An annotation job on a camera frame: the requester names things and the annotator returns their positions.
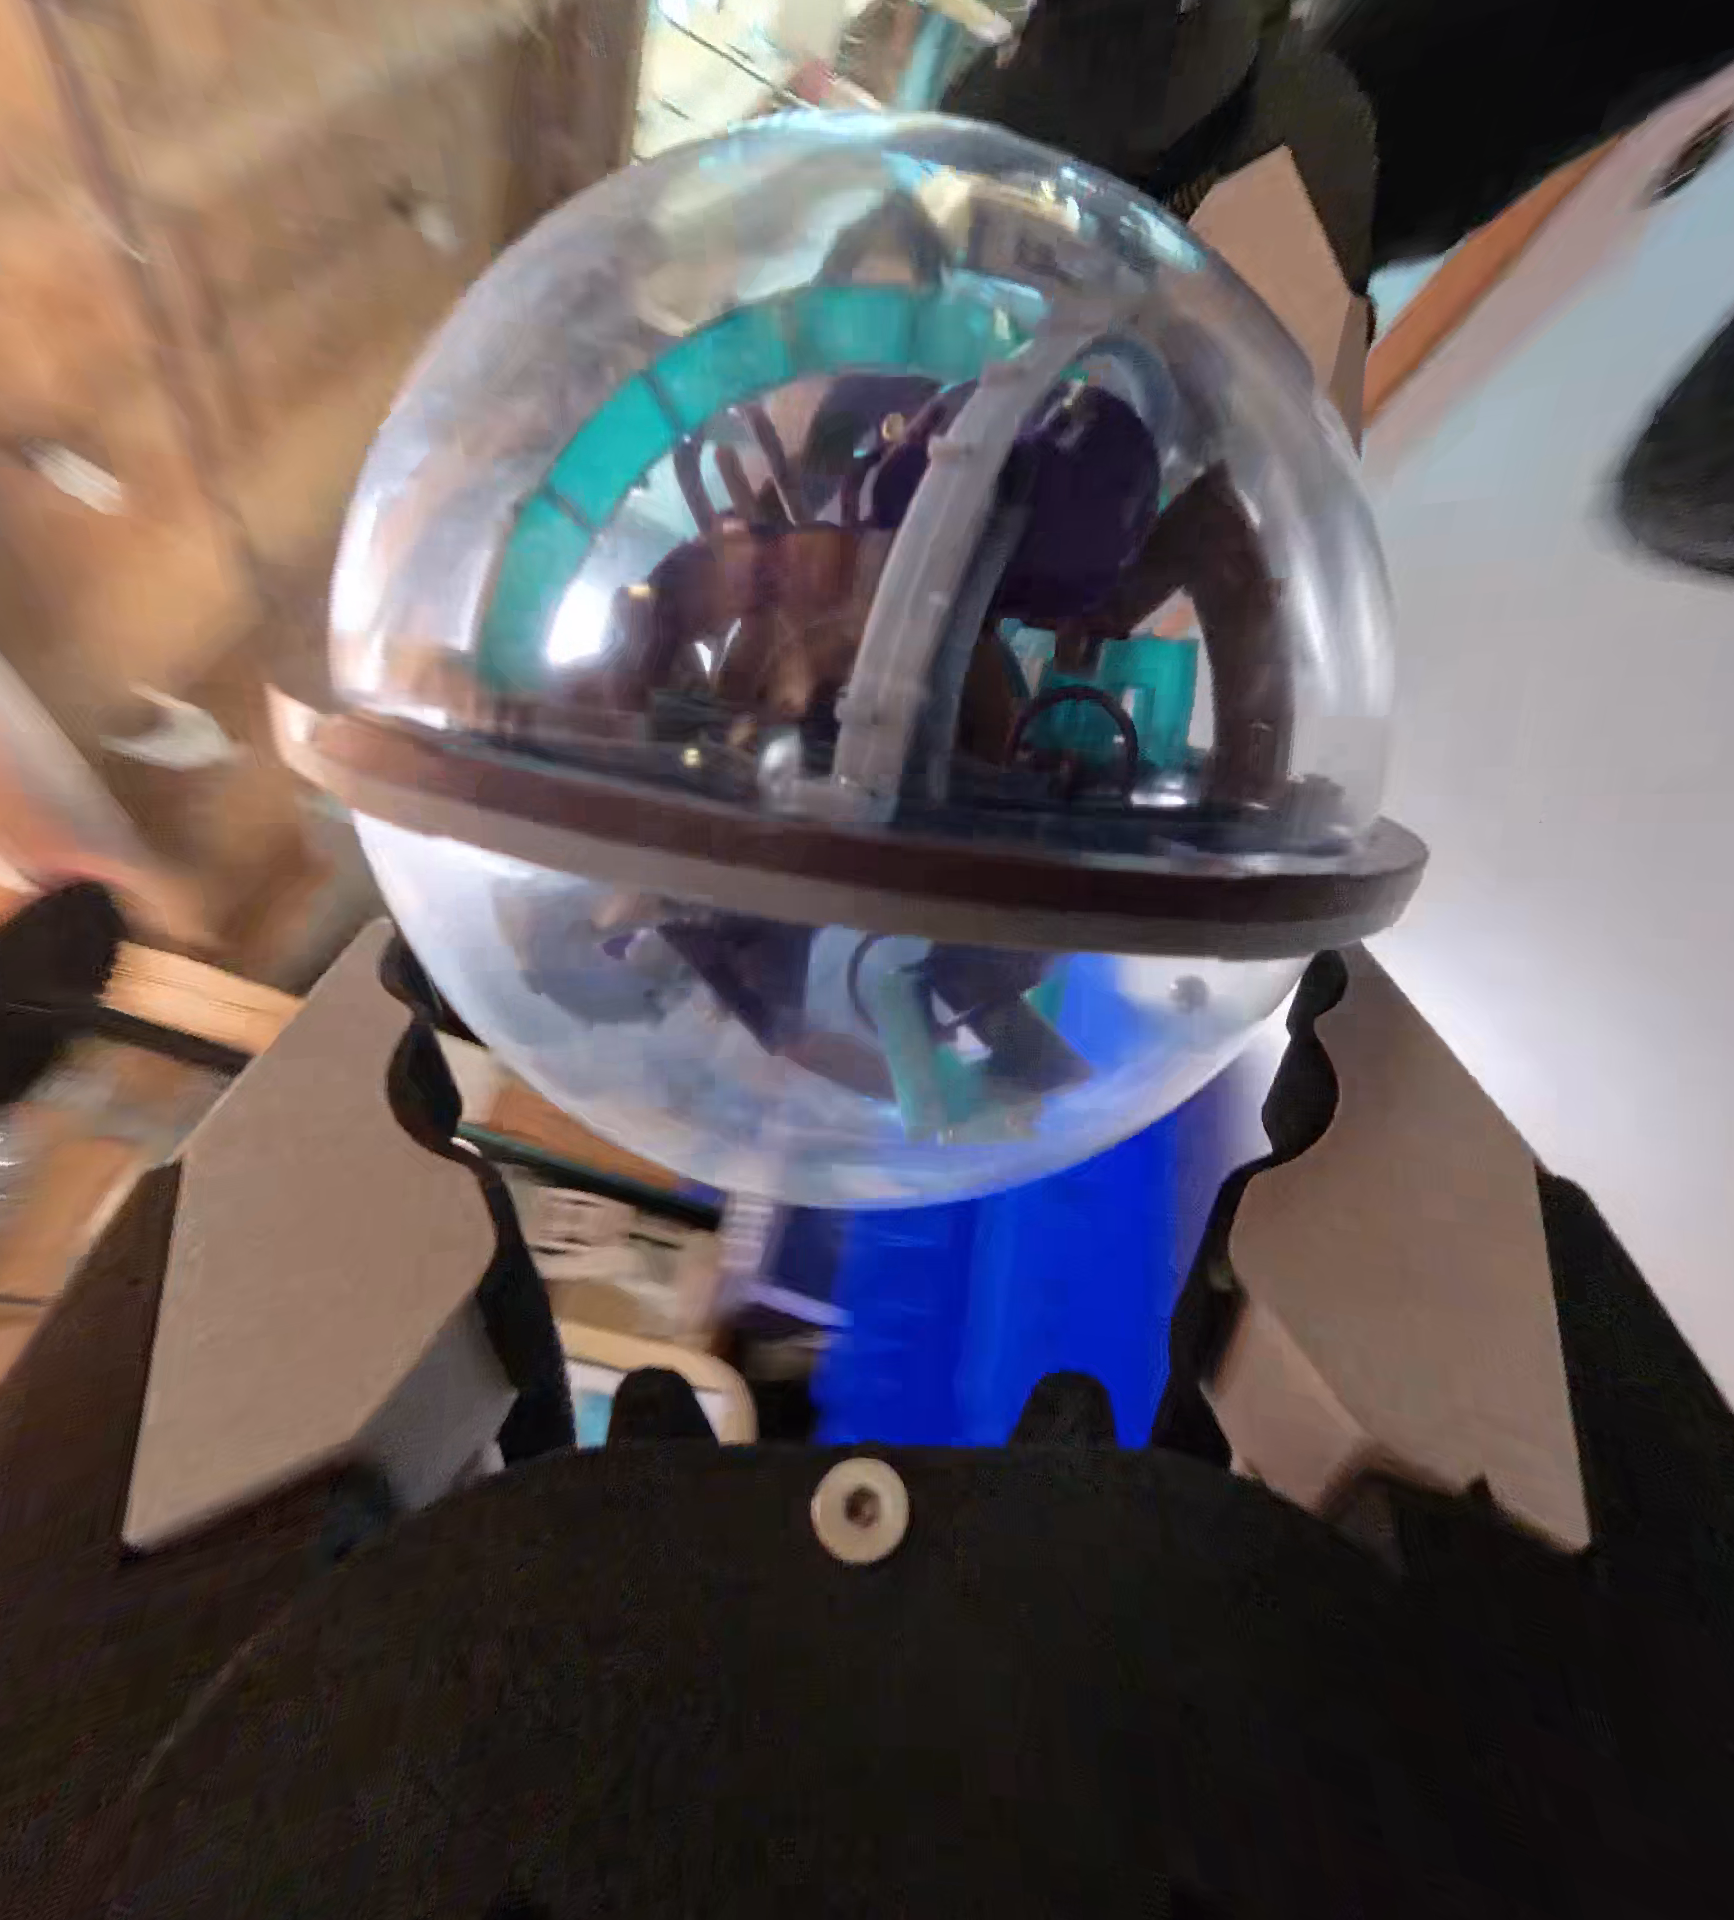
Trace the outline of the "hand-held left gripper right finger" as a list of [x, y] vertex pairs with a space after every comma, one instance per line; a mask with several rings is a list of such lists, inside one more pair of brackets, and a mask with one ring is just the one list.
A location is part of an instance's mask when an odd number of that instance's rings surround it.
[[1322, 1517], [1395, 1482], [1589, 1548], [1536, 1158], [1365, 947], [1308, 965], [1261, 1119], [1173, 1314], [1156, 1444]]

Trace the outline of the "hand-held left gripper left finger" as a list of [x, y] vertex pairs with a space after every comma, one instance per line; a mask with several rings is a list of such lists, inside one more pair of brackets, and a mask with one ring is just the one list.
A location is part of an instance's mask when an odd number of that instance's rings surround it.
[[567, 1353], [496, 1168], [374, 920], [176, 1159], [122, 1539], [312, 1482], [390, 1515], [577, 1441]]

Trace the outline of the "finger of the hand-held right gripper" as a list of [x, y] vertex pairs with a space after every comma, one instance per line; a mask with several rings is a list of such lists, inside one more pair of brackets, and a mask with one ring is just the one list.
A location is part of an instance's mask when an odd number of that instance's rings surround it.
[[1294, 152], [1279, 145], [1216, 182], [1188, 230], [1300, 347], [1358, 449], [1375, 305], [1344, 275]]

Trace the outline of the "clear plastic maze ball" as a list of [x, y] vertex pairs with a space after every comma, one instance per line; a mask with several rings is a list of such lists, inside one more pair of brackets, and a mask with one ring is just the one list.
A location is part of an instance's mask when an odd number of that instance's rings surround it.
[[1214, 1070], [1207, 964], [1395, 923], [1358, 449], [1161, 204], [796, 112], [546, 214], [365, 459], [273, 693], [466, 1032], [795, 1205], [1047, 1178]]

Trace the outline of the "blue plastic bin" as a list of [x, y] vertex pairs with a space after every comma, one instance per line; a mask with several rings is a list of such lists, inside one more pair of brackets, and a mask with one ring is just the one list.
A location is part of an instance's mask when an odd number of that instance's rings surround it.
[[1216, 1187], [1265, 1143], [1265, 1043], [1289, 965], [1205, 964], [1177, 1000], [1213, 1061], [1185, 1101], [1044, 1178], [910, 1208], [720, 1209], [720, 1346], [763, 1441], [991, 1446], [1048, 1374], [1099, 1382], [1119, 1435], [1148, 1433], [1168, 1325]]

